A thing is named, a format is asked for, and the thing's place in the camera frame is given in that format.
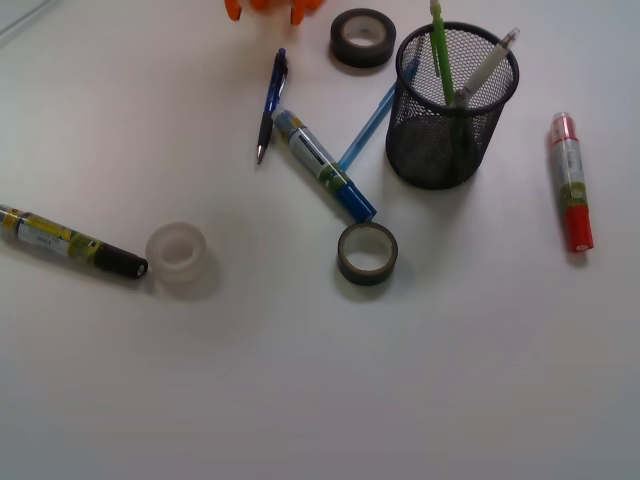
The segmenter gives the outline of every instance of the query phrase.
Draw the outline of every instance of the clear tape roll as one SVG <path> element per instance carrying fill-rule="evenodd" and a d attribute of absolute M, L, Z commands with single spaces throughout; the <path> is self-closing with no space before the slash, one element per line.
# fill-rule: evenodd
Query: clear tape roll
<path fill-rule="evenodd" d="M 188 223 L 171 223 L 157 230 L 147 242 L 151 271 L 165 283 L 196 280 L 207 262 L 207 241 Z"/>

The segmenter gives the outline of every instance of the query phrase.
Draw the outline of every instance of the green pen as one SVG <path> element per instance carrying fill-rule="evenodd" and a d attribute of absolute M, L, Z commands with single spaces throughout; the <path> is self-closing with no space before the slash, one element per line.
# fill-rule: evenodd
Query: green pen
<path fill-rule="evenodd" d="M 435 45 L 435 51 L 438 54 L 438 64 L 440 67 L 440 76 L 442 78 L 442 90 L 444 91 L 444 99 L 447 106 L 453 106 L 455 101 L 455 92 L 453 90 L 453 81 L 451 80 L 451 66 L 449 65 L 449 51 L 447 50 L 447 37 L 444 33 L 444 22 L 442 21 L 442 8 L 440 0 L 431 0 L 431 15 L 433 16 L 433 35 L 431 40 Z"/>

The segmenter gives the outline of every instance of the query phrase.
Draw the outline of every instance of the product label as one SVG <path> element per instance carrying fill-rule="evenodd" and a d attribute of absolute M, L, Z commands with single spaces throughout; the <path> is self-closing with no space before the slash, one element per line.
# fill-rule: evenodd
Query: product label
<path fill-rule="evenodd" d="M 7 215 L 5 215 L 4 220 L 2 221 L 2 226 L 6 230 L 13 230 L 22 215 L 24 215 L 23 211 L 12 208 L 7 212 Z"/>
<path fill-rule="evenodd" d="M 332 163 L 329 152 L 320 145 L 307 128 L 302 128 L 293 134 L 289 141 L 289 148 L 318 178 L 324 168 Z"/>
<path fill-rule="evenodd" d="M 29 245 L 46 248 L 89 265 L 93 264 L 102 245 L 98 240 L 30 213 L 20 219 L 18 238 Z"/>
<path fill-rule="evenodd" d="M 67 256 L 69 250 L 69 242 L 24 223 L 18 227 L 18 238 L 24 243 L 46 248 L 64 257 Z"/>
<path fill-rule="evenodd" d="M 342 171 L 342 169 L 338 166 L 337 163 L 332 163 L 324 167 L 322 173 L 320 173 L 320 177 L 318 178 L 320 183 L 329 190 L 332 194 L 336 194 L 338 190 L 344 187 L 347 182 L 350 182 L 351 179 L 347 176 L 346 173 Z"/>
<path fill-rule="evenodd" d="M 560 169 L 560 181 L 563 185 L 572 182 L 584 183 L 580 143 L 576 140 L 559 142 L 553 148 L 553 156 Z"/>
<path fill-rule="evenodd" d="M 588 206 L 587 188 L 584 183 L 580 144 L 565 140 L 555 145 L 553 156 L 560 175 L 560 200 L 564 208 Z"/>

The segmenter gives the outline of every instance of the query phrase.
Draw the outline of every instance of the white pen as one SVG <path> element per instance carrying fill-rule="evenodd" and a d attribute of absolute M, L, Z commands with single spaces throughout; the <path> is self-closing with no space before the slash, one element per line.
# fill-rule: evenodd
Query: white pen
<path fill-rule="evenodd" d="M 520 29 L 514 28 L 509 32 L 509 35 L 496 44 L 494 49 L 491 50 L 491 53 L 487 55 L 487 58 L 484 59 L 476 71 L 469 77 L 464 87 L 456 92 L 456 105 L 458 107 L 466 107 L 471 97 L 489 80 L 493 72 L 498 68 L 498 65 L 500 65 L 500 62 L 509 55 L 511 51 L 510 48 L 515 43 L 519 34 Z"/>

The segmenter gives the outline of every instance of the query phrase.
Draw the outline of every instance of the black mesh pen holder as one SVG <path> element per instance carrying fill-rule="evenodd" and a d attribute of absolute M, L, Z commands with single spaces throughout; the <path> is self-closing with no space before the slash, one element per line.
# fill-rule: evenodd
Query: black mesh pen holder
<path fill-rule="evenodd" d="M 457 91 L 500 39 L 473 25 L 444 25 Z M 398 81 L 386 146 L 389 163 L 400 178 L 420 188 L 442 190 L 460 185 L 476 172 L 520 74 L 518 62 L 509 53 L 468 108 L 450 108 L 436 74 L 431 32 L 433 25 L 416 30 L 398 50 Z"/>

